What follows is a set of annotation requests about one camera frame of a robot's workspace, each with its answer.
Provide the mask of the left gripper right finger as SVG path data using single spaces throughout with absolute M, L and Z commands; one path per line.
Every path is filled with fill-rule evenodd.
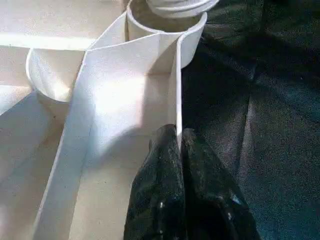
M 259 240 L 239 186 L 205 139 L 191 128 L 184 129 L 181 153 L 188 238 Z

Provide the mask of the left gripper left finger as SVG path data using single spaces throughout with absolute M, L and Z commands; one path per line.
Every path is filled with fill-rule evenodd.
M 125 240 L 187 238 L 183 166 L 176 127 L 160 127 L 131 187 Z

